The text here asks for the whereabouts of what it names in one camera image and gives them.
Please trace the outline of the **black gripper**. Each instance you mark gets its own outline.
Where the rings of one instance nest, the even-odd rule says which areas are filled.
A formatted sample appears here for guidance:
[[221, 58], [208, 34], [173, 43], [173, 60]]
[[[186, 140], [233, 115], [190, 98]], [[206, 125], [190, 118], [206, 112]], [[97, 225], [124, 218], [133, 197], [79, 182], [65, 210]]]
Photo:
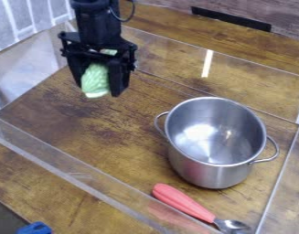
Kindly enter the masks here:
[[109, 67], [109, 85], [113, 97], [120, 97], [130, 85], [136, 69], [137, 45], [122, 37], [122, 23], [132, 20], [121, 16], [120, 0], [70, 0], [79, 30], [62, 32], [62, 54], [79, 87], [92, 62]]

